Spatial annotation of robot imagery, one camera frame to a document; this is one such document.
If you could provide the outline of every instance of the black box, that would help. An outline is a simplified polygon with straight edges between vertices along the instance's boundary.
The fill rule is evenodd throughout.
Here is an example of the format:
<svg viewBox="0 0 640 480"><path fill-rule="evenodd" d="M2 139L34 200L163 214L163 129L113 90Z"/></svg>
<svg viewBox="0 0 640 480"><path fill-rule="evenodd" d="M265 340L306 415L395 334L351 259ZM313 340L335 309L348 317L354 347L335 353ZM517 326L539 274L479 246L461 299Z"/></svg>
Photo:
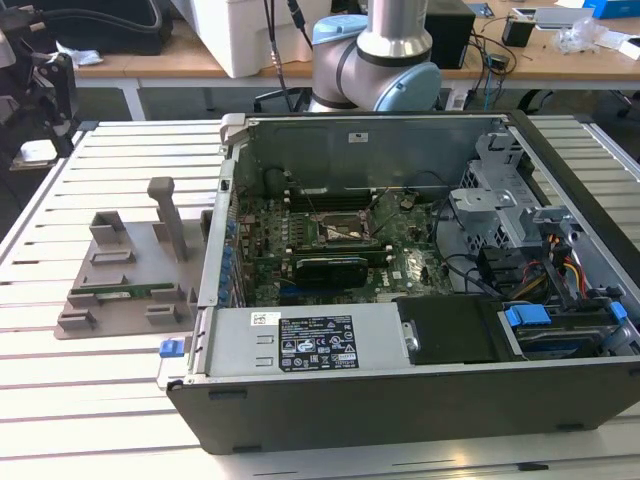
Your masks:
<svg viewBox="0 0 640 480"><path fill-rule="evenodd" d="M502 43L507 47L526 47L535 25L535 22L531 20L507 18L507 23L502 32Z"/></svg>
<svg viewBox="0 0 640 480"><path fill-rule="evenodd" d="M106 13L140 25L152 25L153 12L149 0L5 0L7 7L33 5L45 12L79 8ZM87 19L61 19L47 22L47 36L74 50L98 50L100 53L160 55L171 37L173 20L170 0L156 0L162 15L162 26L156 33L141 33L104 22Z"/></svg>
<svg viewBox="0 0 640 480"><path fill-rule="evenodd" d="M475 19L462 0L429 0L424 26L433 37L431 61L438 68L462 68Z"/></svg>

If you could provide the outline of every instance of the circuit board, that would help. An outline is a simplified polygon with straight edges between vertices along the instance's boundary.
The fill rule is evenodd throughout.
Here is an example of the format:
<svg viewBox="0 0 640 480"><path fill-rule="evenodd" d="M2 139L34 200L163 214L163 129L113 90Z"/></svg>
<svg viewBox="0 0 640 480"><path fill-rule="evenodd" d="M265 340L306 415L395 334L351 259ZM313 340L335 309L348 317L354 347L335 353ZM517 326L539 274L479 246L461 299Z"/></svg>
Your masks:
<svg viewBox="0 0 640 480"><path fill-rule="evenodd" d="M284 202L262 199L247 202L241 211L247 212L240 218L249 305L383 303L398 296L453 292L431 244L431 205L415 203L410 194L388 192L366 215L362 210L292 212ZM352 226L357 218L362 230ZM375 265L368 269L366 284L343 290L299 288L287 264L291 251L304 255L332 241L339 243L339 253L331 250L325 257L352 254ZM351 252L352 244L357 251Z"/></svg>

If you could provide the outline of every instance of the power supply label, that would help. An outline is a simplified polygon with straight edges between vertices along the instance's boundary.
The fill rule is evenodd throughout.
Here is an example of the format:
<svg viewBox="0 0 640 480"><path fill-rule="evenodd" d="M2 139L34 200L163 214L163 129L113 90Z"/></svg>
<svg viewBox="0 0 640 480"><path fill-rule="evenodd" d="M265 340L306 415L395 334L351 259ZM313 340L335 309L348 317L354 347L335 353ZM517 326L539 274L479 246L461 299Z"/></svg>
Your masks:
<svg viewBox="0 0 640 480"><path fill-rule="evenodd" d="M283 372L358 368L350 316L281 318L279 332Z"/></svg>

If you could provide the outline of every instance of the barcode sticker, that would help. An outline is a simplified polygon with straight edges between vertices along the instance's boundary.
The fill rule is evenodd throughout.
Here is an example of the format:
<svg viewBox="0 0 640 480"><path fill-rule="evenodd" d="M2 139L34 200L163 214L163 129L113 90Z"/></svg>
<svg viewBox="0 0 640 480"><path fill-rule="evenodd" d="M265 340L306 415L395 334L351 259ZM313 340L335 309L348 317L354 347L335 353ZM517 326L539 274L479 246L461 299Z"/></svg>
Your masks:
<svg viewBox="0 0 640 480"><path fill-rule="evenodd" d="M251 326L278 325L280 312L251 312Z"/></svg>
<svg viewBox="0 0 640 480"><path fill-rule="evenodd" d="M349 143L367 143L369 134L367 132L356 132L349 134Z"/></svg>

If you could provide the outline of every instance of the plastic bag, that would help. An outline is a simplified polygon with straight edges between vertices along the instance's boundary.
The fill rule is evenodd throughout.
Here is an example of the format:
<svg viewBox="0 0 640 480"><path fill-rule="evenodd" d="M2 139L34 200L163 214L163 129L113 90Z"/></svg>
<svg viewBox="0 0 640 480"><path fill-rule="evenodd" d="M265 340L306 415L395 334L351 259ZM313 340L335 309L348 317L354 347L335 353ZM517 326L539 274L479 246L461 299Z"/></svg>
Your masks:
<svg viewBox="0 0 640 480"><path fill-rule="evenodd" d="M595 41L609 29L597 25L592 17L581 18L573 24L571 29L563 28L553 36L553 46L562 53L584 52L586 50L599 51Z"/></svg>

